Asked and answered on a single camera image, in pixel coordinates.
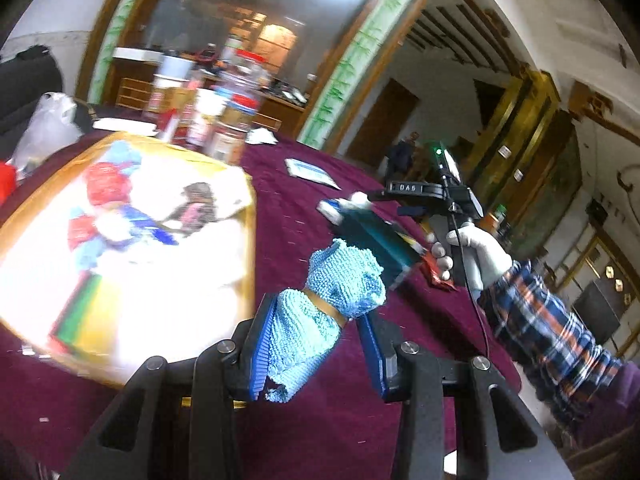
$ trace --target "label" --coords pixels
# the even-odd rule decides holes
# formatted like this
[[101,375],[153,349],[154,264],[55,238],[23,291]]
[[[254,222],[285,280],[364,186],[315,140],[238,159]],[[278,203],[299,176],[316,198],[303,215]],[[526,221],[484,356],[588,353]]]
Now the label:
[[511,150],[509,148],[507,148],[506,146],[502,146],[498,150],[498,153],[500,153],[504,158],[509,158],[511,156]]
[[420,193],[422,190],[422,186],[411,183],[396,184],[395,188],[404,193]]
[[146,106],[146,109],[150,112],[157,112],[160,109],[160,105],[162,103],[162,96],[164,92],[155,91],[151,94],[149,98],[149,104]]
[[182,115],[180,117],[180,126],[189,126],[193,118],[194,107],[193,104],[187,103],[182,109]]
[[187,142],[194,146],[204,146],[209,136],[209,123],[202,115],[196,114],[187,130]]
[[236,136],[228,136],[223,132],[216,132],[213,135],[208,155],[227,164],[237,164],[240,161],[243,146],[244,140]]

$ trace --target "white container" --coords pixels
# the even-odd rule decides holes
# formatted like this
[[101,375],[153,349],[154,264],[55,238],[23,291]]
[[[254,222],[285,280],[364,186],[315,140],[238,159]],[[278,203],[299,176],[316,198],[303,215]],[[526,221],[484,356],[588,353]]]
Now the white container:
[[162,52],[156,52],[155,50],[143,50],[142,48],[126,48],[118,46],[113,51],[113,57],[118,59],[131,59],[133,61],[160,63],[162,61]]
[[174,56],[162,56],[160,68],[156,75],[171,77],[176,79],[185,79],[189,70],[196,64],[195,61],[183,59]]

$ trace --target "speaker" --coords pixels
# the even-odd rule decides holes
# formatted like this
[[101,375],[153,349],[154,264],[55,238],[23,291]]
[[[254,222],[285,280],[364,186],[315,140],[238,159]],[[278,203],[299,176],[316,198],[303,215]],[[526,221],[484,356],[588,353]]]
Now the speaker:
[[604,209],[604,206],[594,198],[589,202],[586,211],[589,218],[593,219],[593,221],[600,227],[604,225],[604,222],[606,222],[607,217],[609,216],[609,213]]
[[625,307],[622,295],[615,291],[614,280],[600,278],[584,288],[574,301],[573,309],[585,327],[593,333],[596,343],[602,345],[620,327],[620,317],[624,314]]

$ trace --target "red snack package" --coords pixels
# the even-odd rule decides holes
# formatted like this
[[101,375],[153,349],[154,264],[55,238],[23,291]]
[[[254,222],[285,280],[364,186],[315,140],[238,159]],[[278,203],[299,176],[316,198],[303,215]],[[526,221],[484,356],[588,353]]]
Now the red snack package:
[[15,168],[0,162],[0,205],[15,189]]
[[89,167],[84,175],[86,195],[93,206],[110,202],[129,203],[131,181],[120,173],[119,168],[110,162],[97,162]]
[[441,288],[442,290],[456,290],[451,280],[445,282],[440,279],[440,269],[436,263],[436,258],[431,254],[430,250],[422,255],[420,270],[431,286]]
[[72,218],[69,221],[69,229],[66,234],[66,241],[69,244],[69,249],[73,251],[76,247],[78,247],[78,245],[89,241],[97,234],[98,230],[94,225],[94,217],[82,215],[78,218]]

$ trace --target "green painted trim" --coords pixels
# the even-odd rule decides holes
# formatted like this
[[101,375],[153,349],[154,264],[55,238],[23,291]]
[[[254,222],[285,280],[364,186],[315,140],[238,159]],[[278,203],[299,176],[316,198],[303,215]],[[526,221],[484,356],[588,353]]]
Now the green painted trim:
[[380,0],[340,58],[298,136],[320,149],[369,65],[412,0]]
[[91,76],[87,101],[90,103],[100,103],[102,101],[102,92],[104,91],[104,82],[109,72],[111,60],[113,59],[113,51],[118,44],[118,38],[124,28],[127,18],[131,13],[137,0],[120,0],[116,7],[107,32],[102,38],[102,44],[98,51],[97,60],[94,65],[94,72]]

